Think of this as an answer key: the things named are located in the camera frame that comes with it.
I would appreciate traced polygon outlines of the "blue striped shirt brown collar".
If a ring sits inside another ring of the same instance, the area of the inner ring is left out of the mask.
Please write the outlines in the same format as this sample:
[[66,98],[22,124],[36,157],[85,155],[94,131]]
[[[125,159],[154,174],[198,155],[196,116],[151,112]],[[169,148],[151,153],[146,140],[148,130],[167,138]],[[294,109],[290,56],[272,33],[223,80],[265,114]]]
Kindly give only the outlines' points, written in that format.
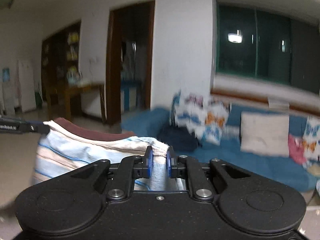
[[108,134],[85,129],[58,118],[45,123],[50,131],[40,137],[33,176],[33,185],[64,173],[76,170],[98,160],[121,162],[125,157],[144,155],[152,148],[153,165],[149,179],[135,182],[137,190],[171,191],[184,188],[181,179],[171,179],[167,174],[169,146],[152,137],[138,137],[133,133]]

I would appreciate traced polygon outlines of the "dark navy cloth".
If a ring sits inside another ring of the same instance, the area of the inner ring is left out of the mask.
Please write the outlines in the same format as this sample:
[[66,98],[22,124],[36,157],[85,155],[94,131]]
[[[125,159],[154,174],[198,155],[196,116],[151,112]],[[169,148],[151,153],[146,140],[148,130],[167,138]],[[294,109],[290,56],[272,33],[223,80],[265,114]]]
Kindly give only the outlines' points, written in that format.
[[199,147],[195,133],[190,133],[186,127],[166,125],[158,133],[157,139],[179,152],[193,152]]

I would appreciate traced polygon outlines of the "blue sofa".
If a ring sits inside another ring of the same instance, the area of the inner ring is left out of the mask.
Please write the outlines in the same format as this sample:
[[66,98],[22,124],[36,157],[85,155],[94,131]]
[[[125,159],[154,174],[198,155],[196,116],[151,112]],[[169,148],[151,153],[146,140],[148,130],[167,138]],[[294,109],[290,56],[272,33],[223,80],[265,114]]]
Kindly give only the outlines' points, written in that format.
[[[142,111],[121,122],[124,130],[132,131],[139,137],[158,138],[161,130],[169,125],[169,111],[165,108]],[[192,152],[174,146],[176,154],[190,155],[201,163],[217,158],[288,185],[299,192],[314,190],[317,178],[311,175],[302,165],[290,157],[272,157],[257,155],[240,150],[240,138],[221,139],[219,145],[200,141],[199,146]]]

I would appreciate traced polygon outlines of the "white refrigerator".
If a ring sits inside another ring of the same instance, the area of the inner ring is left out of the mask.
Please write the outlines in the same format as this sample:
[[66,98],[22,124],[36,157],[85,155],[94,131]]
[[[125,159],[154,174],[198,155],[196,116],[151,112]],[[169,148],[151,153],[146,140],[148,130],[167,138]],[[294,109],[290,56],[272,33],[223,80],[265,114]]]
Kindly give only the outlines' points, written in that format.
[[18,61],[18,80],[20,85],[20,104],[22,112],[35,110],[34,72],[29,61]]

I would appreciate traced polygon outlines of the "butterfly print pillow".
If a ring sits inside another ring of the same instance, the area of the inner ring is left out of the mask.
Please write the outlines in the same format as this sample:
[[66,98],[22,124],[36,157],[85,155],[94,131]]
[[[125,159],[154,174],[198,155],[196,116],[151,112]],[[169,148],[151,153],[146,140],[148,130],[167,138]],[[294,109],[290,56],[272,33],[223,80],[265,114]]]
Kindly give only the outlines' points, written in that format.
[[170,123],[186,128],[199,141],[219,145],[231,110],[228,101],[179,91],[172,99]]

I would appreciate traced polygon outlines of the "wooden table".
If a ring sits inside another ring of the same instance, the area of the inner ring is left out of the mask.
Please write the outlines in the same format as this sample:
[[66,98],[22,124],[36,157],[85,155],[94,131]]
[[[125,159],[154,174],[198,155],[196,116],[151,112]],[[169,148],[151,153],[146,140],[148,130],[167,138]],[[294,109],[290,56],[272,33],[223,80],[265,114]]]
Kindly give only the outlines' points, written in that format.
[[68,83],[63,82],[54,86],[47,85],[45,90],[49,120],[53,118],[52,95],[56,95],[58,98],[61,97],[63,99],[65,119],[68,121],[72,120],[72,98],[79,99],[81,94],[98,91],[100,98],[101,121],[103,124],[106,124],[105,89],[103,83],[89,83],[88,85],[83,86],[70,86]]

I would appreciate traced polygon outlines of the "dark wooden shelf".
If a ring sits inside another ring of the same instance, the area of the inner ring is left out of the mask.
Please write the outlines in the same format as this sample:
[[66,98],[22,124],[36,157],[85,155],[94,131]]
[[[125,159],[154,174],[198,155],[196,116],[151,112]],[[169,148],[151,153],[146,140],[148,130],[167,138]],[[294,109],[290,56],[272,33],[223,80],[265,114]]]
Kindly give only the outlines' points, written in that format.
[[59,89],[67,82],[67,72],[79,68],[81,21],[49,35],[42,41],[41,85],[44,102],[47,89]]

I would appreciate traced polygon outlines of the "beige cushion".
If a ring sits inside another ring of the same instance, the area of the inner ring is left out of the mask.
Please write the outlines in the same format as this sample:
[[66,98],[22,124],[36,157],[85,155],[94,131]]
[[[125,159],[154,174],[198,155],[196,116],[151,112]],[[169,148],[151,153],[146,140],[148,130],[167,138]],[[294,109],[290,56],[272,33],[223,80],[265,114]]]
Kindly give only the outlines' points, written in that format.
[[289,116],[284,114],[241,113],[242,152],[269,157],[289,157]]

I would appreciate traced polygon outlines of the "pink cloth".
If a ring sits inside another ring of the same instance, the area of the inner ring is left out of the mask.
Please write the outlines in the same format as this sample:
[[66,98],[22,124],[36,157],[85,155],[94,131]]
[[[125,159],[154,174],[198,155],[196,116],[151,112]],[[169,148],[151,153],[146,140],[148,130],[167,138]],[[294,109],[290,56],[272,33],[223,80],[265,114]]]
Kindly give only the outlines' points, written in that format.
[[288,148],[289,156],[295,163],[299,165],[306,163],[306,158],[304,157],[304,146],[301,138],[289,134]]

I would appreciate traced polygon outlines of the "brown door frame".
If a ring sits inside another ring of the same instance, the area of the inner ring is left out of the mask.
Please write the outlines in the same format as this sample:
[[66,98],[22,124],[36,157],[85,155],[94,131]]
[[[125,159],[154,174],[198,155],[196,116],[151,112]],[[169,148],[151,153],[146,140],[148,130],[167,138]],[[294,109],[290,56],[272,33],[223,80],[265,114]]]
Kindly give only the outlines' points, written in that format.
[[106,49],[106,120],[151,106],[151,71],[155,0],[113,9]]

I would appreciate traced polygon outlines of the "dark window green frame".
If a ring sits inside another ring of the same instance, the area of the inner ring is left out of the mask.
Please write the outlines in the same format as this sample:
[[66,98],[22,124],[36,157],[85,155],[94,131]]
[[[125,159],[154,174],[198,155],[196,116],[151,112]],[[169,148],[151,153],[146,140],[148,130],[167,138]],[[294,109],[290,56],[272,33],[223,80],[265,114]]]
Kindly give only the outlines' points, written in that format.
[[217,6],[217,72],[319,93],[319,28],[258,9]]

